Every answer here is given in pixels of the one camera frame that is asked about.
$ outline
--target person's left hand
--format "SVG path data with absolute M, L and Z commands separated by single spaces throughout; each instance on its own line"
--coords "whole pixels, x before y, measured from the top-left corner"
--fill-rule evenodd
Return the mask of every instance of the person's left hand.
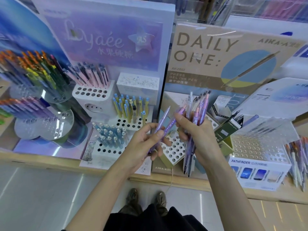
M 124 152 L 117 159 L 116 163 L 120 165 L 121 168 L 127 169 L 129 175 L 133 174 L 140 168 L 150 148 L 160 142 L 164 135 L 163 130 L 165 127 L 161 127 L 161 130 L 153 135 L 147 135 L 147 132 L 153 128 L 156 129 L 157 125 L 158 123 L 147 123 L 140 130 L 136 131 Z M 168 138 L 164 138 L 163 142 L 167 146 L 172 145 Z M 157 156 L 161 156 L 162 154 L 163 149 L 160 144 L 158 144 L 156 151 L 153 151 L 150 154 L 151 160 L 154 160 Z

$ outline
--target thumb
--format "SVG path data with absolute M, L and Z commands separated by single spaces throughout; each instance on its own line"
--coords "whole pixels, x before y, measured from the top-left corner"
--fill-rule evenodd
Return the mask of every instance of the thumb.
M 158 143 L 161 138 L 164 136 L 164 131 L 159 130 L 155 134 L 153 134 L 147 141 L 144 142 L 144 147 L 148 150 L 153 147 L 156 143 Z
M 184 116 L 182 116 L 179 113 L 174 114 L 175 120 L 181 127 L 186 129 L 188 133 L 190 133 L 192 136 L 196 133 L 197 125 L 187 120 Z

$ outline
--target person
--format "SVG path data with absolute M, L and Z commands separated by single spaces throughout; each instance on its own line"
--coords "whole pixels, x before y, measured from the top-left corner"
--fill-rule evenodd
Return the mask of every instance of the person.
M 175 114 L 175 118 L 180 139 L 188 139 L 183 131 L 186 130 L 195 142 L 195 155 L 206 170 L 224 230 L 265 231 L 234 171 L 222 155 L 210 121 L 205 120 L 197 126 L 182 115 Z M 162 192 L 157 195 L 154 204 L 142 211 L 138 205 L 138 193 L 132 189 L 127 196 L 127 204 L 118 213 L 111 214 L 125 180 L 142 165 L 149 149 L 161 141 L 163 130 L 147 135 L 156 127 L 157 124 L 148 123 L 135 132 L 122 155 L 67 225 L 66 231 L 206 230 L 192 215 L 182 216 L 174 207 L 167 211 L 166 197 Z M 152 160 L 163 154 L 161 146 L 157 145 L 157 151 L 151 155 Z

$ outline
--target fingernail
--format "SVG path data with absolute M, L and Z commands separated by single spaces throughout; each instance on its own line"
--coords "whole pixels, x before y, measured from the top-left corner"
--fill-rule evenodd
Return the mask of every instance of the fingernail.
M 160 137 L 160 138 L 162 138 L 162 137 L 164 136 L 164 131 L 163 131 L 163 130 L 159 130 L 159 131 L 157 132 L 157 136 Z
M 181 120 L 183 118 L 183 116 L 179 113 L 175 113 L 175 117 L 178 119 L 178 120 Z

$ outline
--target forearm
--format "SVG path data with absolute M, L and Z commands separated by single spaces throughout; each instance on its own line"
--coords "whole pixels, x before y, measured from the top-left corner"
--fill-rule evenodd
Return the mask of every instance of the forearm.
M 67 231 L 102 231 L 127 179 L 123 167 L 114 163 L 92 190 L 66 227 Z
M 228 162 L 221 157 L 206 168 L 225 231 L 264 231 Z

